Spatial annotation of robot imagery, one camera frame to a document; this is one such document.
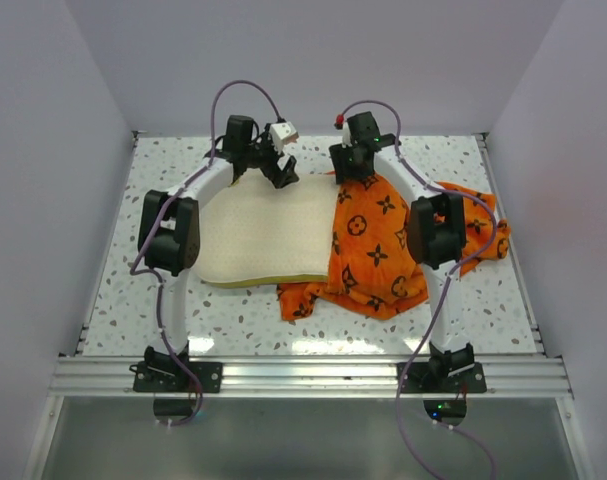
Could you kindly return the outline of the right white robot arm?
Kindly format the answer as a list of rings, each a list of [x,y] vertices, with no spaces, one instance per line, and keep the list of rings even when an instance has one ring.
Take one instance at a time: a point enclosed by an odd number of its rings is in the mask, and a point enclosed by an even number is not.
[[[474,365],[464,332],[459,262],[466,244],[463,197],[431,182],[400,154],[399,138],[383,134],[371,112],[340,114],[335,128],[341,143],[330,148],[336,180],[384,177],[410,208],[406,245],[426,280],[432,320],[428,379],[434,389],[451,392]]]

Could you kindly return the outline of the cream pillow yellow edge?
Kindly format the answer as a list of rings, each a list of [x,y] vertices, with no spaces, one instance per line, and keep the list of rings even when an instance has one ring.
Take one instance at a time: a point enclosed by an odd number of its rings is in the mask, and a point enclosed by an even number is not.
[[[328,174],[303,174],[283,189],[245,174],[201,210],[192,271],[224,288],[326,280],[337,196]]]

